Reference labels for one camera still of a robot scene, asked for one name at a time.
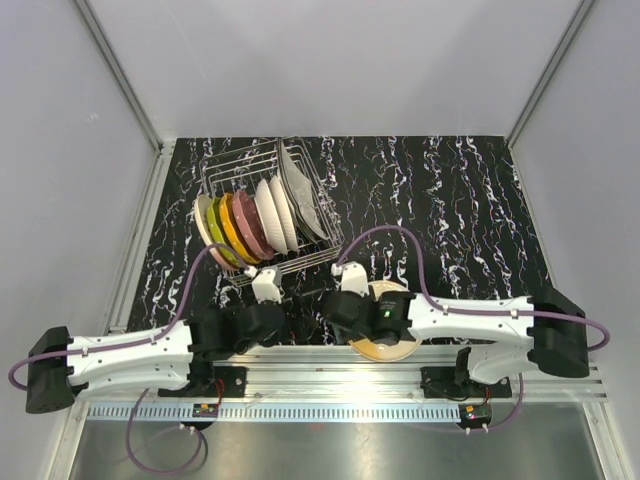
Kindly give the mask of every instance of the dish rack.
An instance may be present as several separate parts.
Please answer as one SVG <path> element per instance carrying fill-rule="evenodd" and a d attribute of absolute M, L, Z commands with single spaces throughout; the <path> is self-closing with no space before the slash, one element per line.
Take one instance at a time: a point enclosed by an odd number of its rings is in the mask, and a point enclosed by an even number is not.
<path fill-rule="evenodd" d="M 291 159 L 311 181 L 312 194 L 316 203 L 316 213 L 328 240 L 311 242 L 296 228 L 298 253 L 276 254 L 272 260 L 261 262 L 258 268 L 277 265 L 283 275 L 298 272 L 338 257 L 344 243 L 340 227 L 340 216 L 335 211 L 333 200 L 327 194 L 309 151 L 300 137 L 283 139 Z M 204 193 L 221 197 L 244 189 L 254 195 L 261 179 L 270 180 L 278 173 L 278 140 L 257 143 L 249 147 L 220 153 L 200 161 L 199 168 Z M 224 270 L 225 277 L 234 285 L 248 285 L 251 279 L 241 272 Z"/>

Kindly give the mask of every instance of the perforated metal strip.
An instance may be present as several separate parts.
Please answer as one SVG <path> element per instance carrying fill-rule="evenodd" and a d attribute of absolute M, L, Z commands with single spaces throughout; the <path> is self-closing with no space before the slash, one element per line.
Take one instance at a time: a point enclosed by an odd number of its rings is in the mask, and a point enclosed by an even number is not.
<path fill-rule="evenodd" d="M 127 420 L 134 402 L 95 402 L 89 420 Z M 331 422 L 331 423 L 454 423 L 455 404 L 253 404 L 222 405 L 217 419 L 193 415 L 193 403 L 143 403 L 136 421 L 189 422 Z"/>

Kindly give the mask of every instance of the floor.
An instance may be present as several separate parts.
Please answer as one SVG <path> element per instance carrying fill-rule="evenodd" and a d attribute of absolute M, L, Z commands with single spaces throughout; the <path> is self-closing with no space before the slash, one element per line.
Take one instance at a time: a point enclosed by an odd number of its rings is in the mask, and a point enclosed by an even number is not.
<path fill-rule="evenodd" d="M 496 405 L 502 414 L 513 408 Z M 132 445 L 146 465 L 179 466 L 195 441 L 161 422 L 134 426 Z M 200 479 L 366 479 L 601 480 L 604 479 L 584 414 L 571 404 L 526 404 L 502 431 L 467 437 L 456 426 L 380 423 L 220 423 L 205 435 L 208 458 L 197 471 L 172 478 Z M 88 422 L 71 479 L 142 480 L 125 460 L 125 422 Z M 197 467 L 202 463 L 202 454 Z"/>
<path fill-rule="evenodd" d="M 129 321 L 138 331 L 169 322 L 186 271 L 202 247 L 193 201 L 202 193 L 198 165 L 216 153 L 266 139 L 179 139 L 155 219 Z M 502 137 L 310 137 L 305 143 L 341 218 L 348 245 L 381 224 L 412 230 L 426 254 L 432 294 L 489 299 L 550 285 L 520 181 Z M 353 256 L 370 277 L 417 290 L 415 252 L 396 234 L 371 238 Z M 320 318 L 333 288 L 329 264 L 285 276 L 285 292 L 308 292 L 290 318 L 318 326 L 312 344 L 334 344 Z M 198 272 L 188 310 L 250 300 L 224 281 L 213 261 Z M 283 338 L 293 343 L 294 335 Z"/>

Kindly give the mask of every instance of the cable connector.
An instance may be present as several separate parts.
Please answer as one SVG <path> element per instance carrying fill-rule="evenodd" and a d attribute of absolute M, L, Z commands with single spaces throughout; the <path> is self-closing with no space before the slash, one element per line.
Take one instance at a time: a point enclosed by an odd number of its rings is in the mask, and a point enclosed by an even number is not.
<path fill-rule="evenodd" d="M 342 267 L 342 265 L 338 265 L 337 263 L 331 265 L 331 275 L 333 275 L 334 277 L 339 277 L 340 275 L 342 275 L 343 271 L 344 268 Z"/>
<path fill-rule="evenodd" d="M 256 278 L 256 275 L 258 275 L 258 269 L 256 267 L 248 265 L 247 267 L 245 267 L 242 273 L 244 273 L 249 278 Z"/>

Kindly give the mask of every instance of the red plate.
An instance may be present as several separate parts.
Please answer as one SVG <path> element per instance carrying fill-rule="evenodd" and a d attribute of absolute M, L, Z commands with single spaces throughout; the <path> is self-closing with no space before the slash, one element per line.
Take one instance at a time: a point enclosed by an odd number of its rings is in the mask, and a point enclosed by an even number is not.
<path fill-rule="evenodd" d="M 232 209 L 238 229 L 251 251 L 260 260 L 271 260 L 276 251 L 267 243 L 253 198 L 244 190 L 238 190 L 233 195 Z"/>

